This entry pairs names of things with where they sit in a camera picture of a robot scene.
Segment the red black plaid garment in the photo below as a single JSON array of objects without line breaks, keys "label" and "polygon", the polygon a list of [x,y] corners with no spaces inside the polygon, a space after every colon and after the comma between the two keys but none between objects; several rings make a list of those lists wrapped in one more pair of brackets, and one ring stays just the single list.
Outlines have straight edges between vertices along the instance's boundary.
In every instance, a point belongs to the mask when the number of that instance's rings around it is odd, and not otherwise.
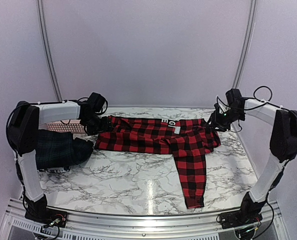
[{"label": "red black plaid garment", "polygon": [[218,133],[204,119],[108,119],[111,130],[98,135],[95,149],[172,155],[186,207],[204,207],[206,155],[221,145]]}]

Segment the dark green plaid garment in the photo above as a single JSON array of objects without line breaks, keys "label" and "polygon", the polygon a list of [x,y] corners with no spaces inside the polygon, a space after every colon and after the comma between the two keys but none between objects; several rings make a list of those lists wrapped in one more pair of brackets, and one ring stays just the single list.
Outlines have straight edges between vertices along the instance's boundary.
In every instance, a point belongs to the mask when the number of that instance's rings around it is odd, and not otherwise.
[{"label": "dark green plaid garment", "polygon": [[35,161],[38,170],[65,168],[87,161],[93,153],[90,140],[74,138],[71,132],[38,131]]}]

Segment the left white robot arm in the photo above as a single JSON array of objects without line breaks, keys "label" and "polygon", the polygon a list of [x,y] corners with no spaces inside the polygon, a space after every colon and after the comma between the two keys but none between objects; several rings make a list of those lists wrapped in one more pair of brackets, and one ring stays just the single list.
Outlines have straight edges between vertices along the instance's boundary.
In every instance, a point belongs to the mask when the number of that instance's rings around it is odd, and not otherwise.
[{"label": "left white robot arm", "polygon": [[97,96],[81,100],[59,102],[20,101],[6,121],[6,139],[22,175],[25,197],[36,203],[45,197],[37,173],[36,147],[41,126],[64,120],[79,120],[88,135],[108,130],[109,124],[102,115],[108,101]]}]

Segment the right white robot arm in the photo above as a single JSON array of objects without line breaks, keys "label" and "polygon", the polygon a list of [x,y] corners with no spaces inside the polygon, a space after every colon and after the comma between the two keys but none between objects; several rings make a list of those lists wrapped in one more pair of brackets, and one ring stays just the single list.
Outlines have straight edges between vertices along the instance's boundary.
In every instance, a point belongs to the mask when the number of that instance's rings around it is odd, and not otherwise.
[{"label": "right white robot arm", "polygon": [[260,205],[267,194],[280,182],[286,163],[297,156],[297,110],[287,109],[252,97],[233,97],[229,103],[219,99],[208,123],[221,132],[229,130],[235,121],[254,117],[271,126],[266,166],[255,185],[246,193],[245,200],[251,205]]}]

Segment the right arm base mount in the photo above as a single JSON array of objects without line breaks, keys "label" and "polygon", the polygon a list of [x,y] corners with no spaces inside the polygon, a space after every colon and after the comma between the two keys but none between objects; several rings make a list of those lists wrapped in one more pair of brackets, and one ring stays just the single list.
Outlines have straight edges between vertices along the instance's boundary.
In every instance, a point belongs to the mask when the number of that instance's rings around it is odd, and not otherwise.
[{"label": "right arm base mount", "polygon": [[220,213],[216,221],[221,225],[222,229],[241,227],[244,225],[256,223],[263,219],[261,211],[266,200],[262,202],[254,202],[249,192],[242,199],[238,210]]}]

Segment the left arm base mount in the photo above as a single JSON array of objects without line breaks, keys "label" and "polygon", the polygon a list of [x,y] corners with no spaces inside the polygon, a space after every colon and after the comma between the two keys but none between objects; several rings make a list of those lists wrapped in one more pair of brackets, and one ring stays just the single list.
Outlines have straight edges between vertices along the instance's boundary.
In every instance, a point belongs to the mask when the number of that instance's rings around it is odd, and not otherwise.
[{"label": "left arm base mount", "polygon": [[23,196],[22,204],[25,209],[24,217],[46,225],[46,227],[59,226],[64,228],[67,224],[68,213],[62,210],[48,208],[46,195],[37,201],[30,200],[26,195]]}]

